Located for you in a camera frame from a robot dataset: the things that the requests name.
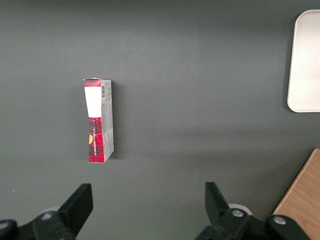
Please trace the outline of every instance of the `white label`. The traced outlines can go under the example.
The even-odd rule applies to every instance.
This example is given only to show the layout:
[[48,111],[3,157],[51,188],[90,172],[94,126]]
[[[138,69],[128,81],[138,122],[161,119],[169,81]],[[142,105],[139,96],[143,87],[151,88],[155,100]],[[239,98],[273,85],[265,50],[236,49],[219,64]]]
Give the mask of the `white label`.
[[101,118],[101,87],[86,86],[84,92],[89,118]]

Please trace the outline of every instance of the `bolt head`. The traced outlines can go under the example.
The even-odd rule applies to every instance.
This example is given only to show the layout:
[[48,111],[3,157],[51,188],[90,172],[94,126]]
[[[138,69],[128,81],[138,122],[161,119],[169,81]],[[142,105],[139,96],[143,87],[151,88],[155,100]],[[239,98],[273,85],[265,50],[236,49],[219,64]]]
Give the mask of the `bolt head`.
[[287,223],[286,220],[280,216],[275,216],[273,218],[273,221],[277,224],[280,224],[280,225],[285,225]]
[[241,218],[244,215],[244,213],[240,210],[233,210],[232,214],[233,214],[233,216],[235,216],[237,218]]
[[51,214],[50,212],[46,212],[46,213],[44,213],[44,214],[42,215],[41,220],[42,220],[42,221],[45,221],[45,220],[50,219],[51,217],[52,217],[52,214]]
[[0,224],[0,230],[5,229],[8,226],[9,226],[8,222],[3,222],[3,223]]

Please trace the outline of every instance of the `black clamp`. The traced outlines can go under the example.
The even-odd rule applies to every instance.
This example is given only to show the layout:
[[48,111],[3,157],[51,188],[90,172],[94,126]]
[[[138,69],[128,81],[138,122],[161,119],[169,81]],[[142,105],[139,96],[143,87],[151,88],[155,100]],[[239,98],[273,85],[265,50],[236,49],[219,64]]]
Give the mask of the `black clamp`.
[[81,184],[58,211],[47,211],[18,227],[0,221],[0,240],[75,240],[93,209],[91,184]]
[[290,217],[270,215],[263,222],[242,209],[229,208],[214,182],[205,184],[205,209],[211,226],[195,240],[311,240]]

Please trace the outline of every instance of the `red plaid pattern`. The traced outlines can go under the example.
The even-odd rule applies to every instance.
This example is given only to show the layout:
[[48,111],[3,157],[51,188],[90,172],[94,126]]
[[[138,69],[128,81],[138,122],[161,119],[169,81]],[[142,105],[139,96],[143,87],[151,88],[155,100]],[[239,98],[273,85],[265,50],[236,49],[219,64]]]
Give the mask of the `red plaid pattern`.
[[89,121],[90,134],[93,136],[93,141],[89,144],[89,162],[104,163],[105,151],[101,117],[90,117]]
[[85,87],[101,87],[100,79],[88,78],[84,80]]

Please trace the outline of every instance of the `barcode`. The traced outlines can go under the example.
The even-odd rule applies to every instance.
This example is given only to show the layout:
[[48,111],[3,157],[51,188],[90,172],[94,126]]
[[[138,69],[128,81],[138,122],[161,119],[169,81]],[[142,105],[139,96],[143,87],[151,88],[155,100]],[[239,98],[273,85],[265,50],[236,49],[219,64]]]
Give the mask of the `barcode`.
[[102,92],[102,97],[105,98],[106,97],[106,86],[101,86],[101,92]]

